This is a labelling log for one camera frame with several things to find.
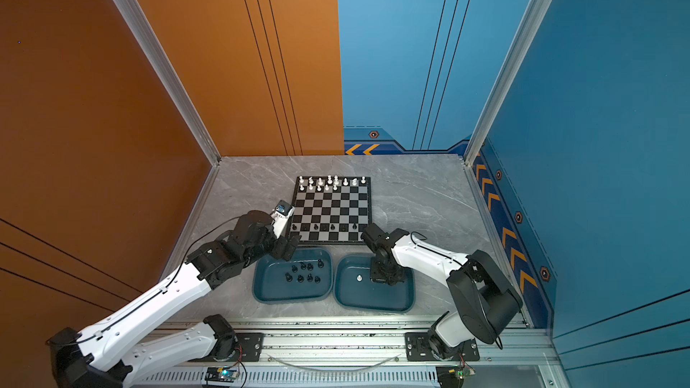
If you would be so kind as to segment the teal tray with white pieces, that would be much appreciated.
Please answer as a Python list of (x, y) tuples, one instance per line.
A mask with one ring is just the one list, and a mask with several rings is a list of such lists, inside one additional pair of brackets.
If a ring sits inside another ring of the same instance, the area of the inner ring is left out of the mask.
[[(347, 308), (372, 312), (403, 314), (415, 303), (415, 281), (413, 271), (406, 269), (404, 282), (390, 286), (375, 283), (370, 279), (371, 257), (352, 254), (338, 264), (334, 280), (336, 301)], [(357, 282), (357, 276), (363, 280)]]

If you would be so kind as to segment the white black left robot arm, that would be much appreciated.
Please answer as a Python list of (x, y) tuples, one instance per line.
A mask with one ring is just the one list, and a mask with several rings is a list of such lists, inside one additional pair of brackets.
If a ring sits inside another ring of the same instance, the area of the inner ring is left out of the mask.
[(217, 239), (195, 248), (167, 278), (98, 323), (66, 328), (49, 339), (52, 375), (60, 387), (131, 387), (183, 362), (239, 359), (237, 334), (221, 315), (183, 332), (145, 341), (178, 311), (269, 255), (290, 260), (298, 237), (287, 238), (294, 208), (285, 201), (266, 213), (252, 210)]

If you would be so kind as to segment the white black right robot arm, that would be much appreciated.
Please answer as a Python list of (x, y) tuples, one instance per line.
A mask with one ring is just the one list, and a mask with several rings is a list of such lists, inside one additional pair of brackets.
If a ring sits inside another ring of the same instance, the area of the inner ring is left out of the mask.
[(376, 224), (363, 229), (361, 238), (373, 253), (373, 282), (394, 286), (416, 271), (447, 287), (456, 311), (442, 314), (427, 331), (436, 359), (453, 359), (467, 341), (503, 348), (501, 334), (523, 300), (488, 253), (453, 253), (413, 232), (398, 228), (388, 233)]

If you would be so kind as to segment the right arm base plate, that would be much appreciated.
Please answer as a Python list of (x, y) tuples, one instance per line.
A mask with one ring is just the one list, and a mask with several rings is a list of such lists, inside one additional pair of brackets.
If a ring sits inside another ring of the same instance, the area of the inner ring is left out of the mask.
[(479, 348), (474, 339), (449, 347), (441, 339), (431, 337), (429, 332), (406, 332), (405, 352), (408, 361), (465, 361), (480, 360)]

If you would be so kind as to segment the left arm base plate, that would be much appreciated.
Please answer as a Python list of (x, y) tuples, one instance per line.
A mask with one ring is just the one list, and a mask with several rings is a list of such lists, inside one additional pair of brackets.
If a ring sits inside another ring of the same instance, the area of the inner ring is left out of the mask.
[(229, 350), (226, 357), (220, 357), (214, 353), (201, 359), (192, 359), (192, 362), (226, 362), (233, 364), (237, 361), (243, 363), (256, 363), (260, 361), (265, 335), (262, 332), (240, 332), (236, 336), (234, 347)]

